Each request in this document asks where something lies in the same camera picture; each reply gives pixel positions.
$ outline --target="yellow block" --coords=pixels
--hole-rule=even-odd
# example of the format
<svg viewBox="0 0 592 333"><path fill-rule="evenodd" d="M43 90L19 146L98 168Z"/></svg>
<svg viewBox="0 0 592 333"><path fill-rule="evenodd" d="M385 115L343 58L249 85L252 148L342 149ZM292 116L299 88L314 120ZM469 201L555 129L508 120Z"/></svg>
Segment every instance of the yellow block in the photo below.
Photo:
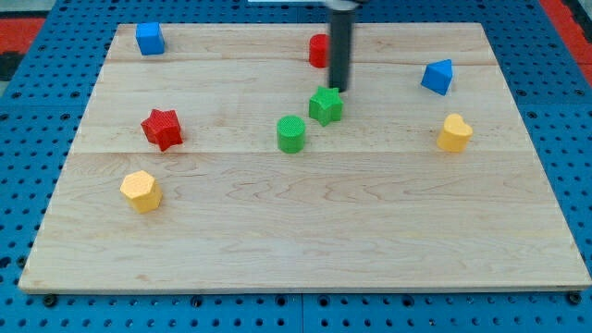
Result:
<svg viewBox="0 0 592 333"><path fill-rule="evenodd" d="M144 170L127 175L119 190L128 204L140 214L158 208L163 197L156 179Z"/></svg>
<svg viewBox="0 0 592 333"><path fill-rule="evenodd" d="M473 129L464 123L459 114L451 114L444 120L444 126L436 143L440 149L452 153L460 153L473 136Z"/></svg>

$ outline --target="red star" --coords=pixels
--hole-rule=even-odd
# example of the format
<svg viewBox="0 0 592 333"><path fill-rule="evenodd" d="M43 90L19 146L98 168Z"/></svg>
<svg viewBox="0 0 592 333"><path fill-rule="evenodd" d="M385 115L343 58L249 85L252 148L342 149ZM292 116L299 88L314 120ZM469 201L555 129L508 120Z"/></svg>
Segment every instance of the red star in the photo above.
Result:
<svg viewBox="0 0 592 333"><path fill-rule="evenodd" d="M158 144L161 152L164 152L173 144L182 144L181 126L175 110L160 111L153 109L148 119L142 122L142 129L146 139Z"/></svg>

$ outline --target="red surface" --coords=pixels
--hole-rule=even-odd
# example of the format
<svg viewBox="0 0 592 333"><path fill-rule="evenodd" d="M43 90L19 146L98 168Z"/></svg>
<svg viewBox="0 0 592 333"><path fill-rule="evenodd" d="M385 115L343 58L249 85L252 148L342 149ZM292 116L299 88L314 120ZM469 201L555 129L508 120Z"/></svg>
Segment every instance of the red surface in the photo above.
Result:
<svg viewBox="0 0 592 333"><path fill-rule="evenodd" d="M325 68L327 66L327 51L329 48L329 36L316 34L309 42L310 53L308 62L316 68Z"/></svg>
<svg viewBox="0 0 592 333"><path fill-rule="evenodd" d="M148 142L158 144L161 152L173 144L183 143L181 126L175 110L153 109L150 116L142 122L142 129Z"/></svg>
<svg viewBox="0 0 592 333"><path fill-rule="evenodd" d="M26 54L44 22L45 18L0 18L0 54Z"/></svg>
<svg viewBox="0 0 592 333"><path fill-rule="evenodd" d="M540 0L555 29L592 85L592 44L588 43L582 27L573 19L572 11L561 0Z"/></svg>

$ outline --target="green block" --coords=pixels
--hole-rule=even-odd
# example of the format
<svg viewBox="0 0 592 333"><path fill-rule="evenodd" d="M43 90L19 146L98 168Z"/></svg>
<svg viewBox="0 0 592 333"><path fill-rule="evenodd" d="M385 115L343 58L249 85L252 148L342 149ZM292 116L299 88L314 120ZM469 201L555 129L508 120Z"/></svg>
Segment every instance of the green block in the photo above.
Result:
<svg viewBox="0 0 592 333"><path fill-rule="evenodd" d="M331 121L341 120L343 101L339 98L339 88L318 87L308 104L308 116L318 120L325 127Z"/></svg>
<svg viewBox="0 0 592 333"><path fill-rule="evenodd" d="M277 122L277 148L284 153L298 153L304 148L306 125L298 116L285 116Z"/></svg>

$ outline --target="blue cube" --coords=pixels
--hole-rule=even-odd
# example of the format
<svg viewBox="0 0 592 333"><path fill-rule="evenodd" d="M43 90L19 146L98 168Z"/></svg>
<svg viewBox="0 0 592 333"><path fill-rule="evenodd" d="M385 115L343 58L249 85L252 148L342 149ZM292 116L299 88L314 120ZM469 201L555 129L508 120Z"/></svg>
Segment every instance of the blue cube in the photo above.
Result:
<svg viewBox="0 0 592 333"><path fill-rule="evenodd" d="M425 68L422 85L427 89L445 95L452 81L452 60L431 63Z"/></svg>
<svg viewBox="0 0 592 333"><path fill-rule="evenodd" d="M165 39L158 22L138 24L136 41L143 56L162 55L165 52Z"/></svg>

